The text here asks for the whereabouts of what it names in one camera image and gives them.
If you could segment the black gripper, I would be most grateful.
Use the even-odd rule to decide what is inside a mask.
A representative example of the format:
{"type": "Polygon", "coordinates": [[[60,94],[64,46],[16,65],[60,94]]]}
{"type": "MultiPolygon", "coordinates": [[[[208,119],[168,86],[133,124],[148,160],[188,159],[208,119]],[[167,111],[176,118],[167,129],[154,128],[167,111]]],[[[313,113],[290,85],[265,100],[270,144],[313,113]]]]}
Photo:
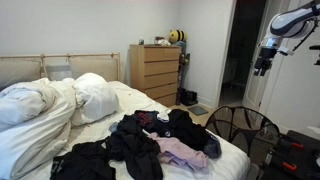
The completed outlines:
{"type": "Polygon", "coordinates": [[[261,47],[259,49],[259,54],[254,65],[254,75],[264,76],[266,71],[270,68],[272,64],[272,59],[277,53],[276,49],[261,47]]]}

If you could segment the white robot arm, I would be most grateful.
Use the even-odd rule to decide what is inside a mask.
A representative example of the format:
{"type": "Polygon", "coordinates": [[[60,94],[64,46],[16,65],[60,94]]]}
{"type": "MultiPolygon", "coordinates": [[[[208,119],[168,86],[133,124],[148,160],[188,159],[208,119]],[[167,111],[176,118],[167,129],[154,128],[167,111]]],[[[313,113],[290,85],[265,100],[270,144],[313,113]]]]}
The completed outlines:
{"type": "Polygon", "coordinates": [[[284,56],[293,55],[294,51],[310,36],[318,27],[320,15],[320,0],[311,2],[284,13],[276,14],[269,22],[266,34],[259,43],[259,54],[254,65],[255,76],[264,76],[271,68],[272,60],[277,53],[284,56]],[[282,46],[285,38],[302,38],[292,49],[282,46]]]}

